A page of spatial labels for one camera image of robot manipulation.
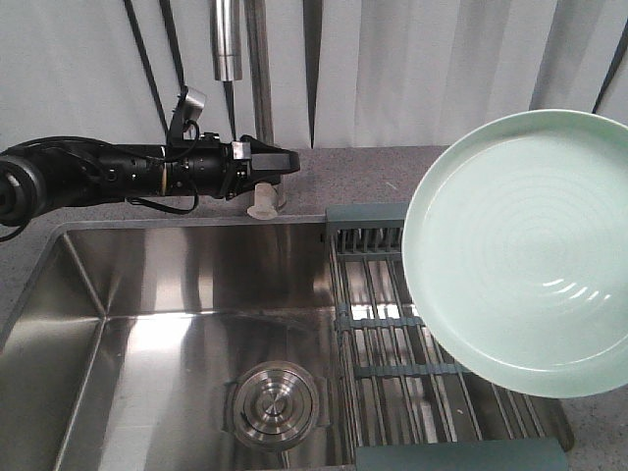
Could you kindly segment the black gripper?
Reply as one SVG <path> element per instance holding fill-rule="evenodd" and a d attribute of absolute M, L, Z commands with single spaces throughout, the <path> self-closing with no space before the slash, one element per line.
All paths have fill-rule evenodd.
<path fill-rule="evenodd" d="M 300 170 L 296 151 L 254 138 L 249 143 L 250 173 L 249 164 L 236 162 L 232 146 L 221 142 L 216 133 L 202 133 L 193 139 L 172 136 L 165 153 L 165 194 L 183 196 L 197 192 L 215 199 L 232 199 L 251 191 L 256 183 L 277 185 L 283 176 Z"/>

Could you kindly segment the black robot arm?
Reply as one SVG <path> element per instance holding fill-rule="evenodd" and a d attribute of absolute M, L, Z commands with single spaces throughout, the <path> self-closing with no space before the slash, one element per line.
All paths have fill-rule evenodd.
<path fill-rule="evenodd" d="M 127 202 L 170 214 L 187 209 L 163 197 L 231 200 L 259 183 L 298 172 L 296 152 L 244 135 L 223 143 L 214 133 L 168 145 L 113 144 L 81 136 L 26 141 L 1 153 L 1 239 L 67 207 Z"/>

